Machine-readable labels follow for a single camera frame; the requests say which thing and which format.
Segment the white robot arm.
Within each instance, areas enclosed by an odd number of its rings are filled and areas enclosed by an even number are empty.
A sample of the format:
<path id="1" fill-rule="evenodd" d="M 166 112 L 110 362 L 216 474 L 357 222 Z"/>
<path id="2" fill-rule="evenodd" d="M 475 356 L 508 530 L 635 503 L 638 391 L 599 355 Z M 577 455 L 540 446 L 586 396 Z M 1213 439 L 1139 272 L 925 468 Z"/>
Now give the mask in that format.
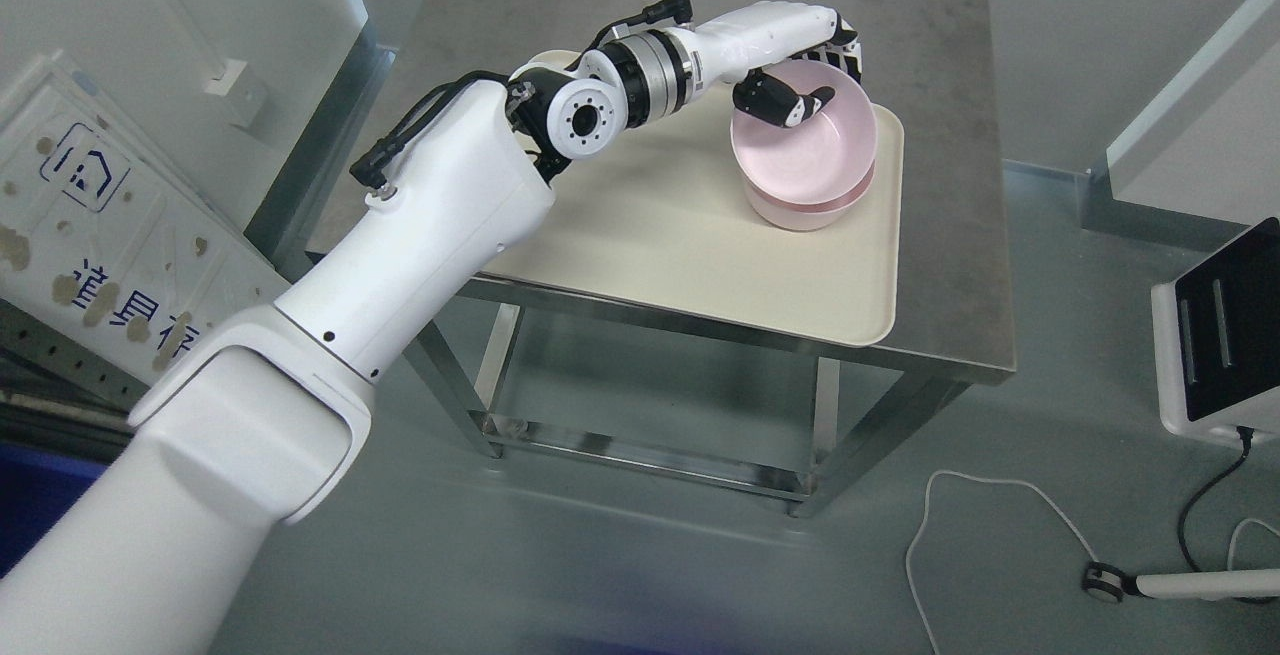
<path id="1" fill-rule="evenodd" d="M 466 281 L 525 241 L 552 178 L 634 125 L 686 49 L 690 0 L 603 27 L 572 70 L 438 84 L 352 164 L 367 212 L 269 304 L 234 313 L 147 391 L 124 452 L 3 577 L 5 654 L 202 654 L 269 535 L 365 445 L 375 383 Z"/>

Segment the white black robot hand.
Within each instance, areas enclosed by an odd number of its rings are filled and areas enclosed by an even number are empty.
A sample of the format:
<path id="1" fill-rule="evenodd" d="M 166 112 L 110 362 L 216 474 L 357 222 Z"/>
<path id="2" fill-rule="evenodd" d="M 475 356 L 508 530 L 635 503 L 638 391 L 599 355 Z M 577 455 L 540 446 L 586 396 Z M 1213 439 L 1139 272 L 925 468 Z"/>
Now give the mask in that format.
<path id="1" fill-rule="evenodd" d="M 835 99 L 833 86 L 800 93 L 768 73 L 783 61 L 817 61 L 861 81 L 861 43 L 836 9 L 805 3 L 754 3 L 684 29 L 699 86 L 733 86 L 737 111 L 776 128 L 796 128 Z"/>

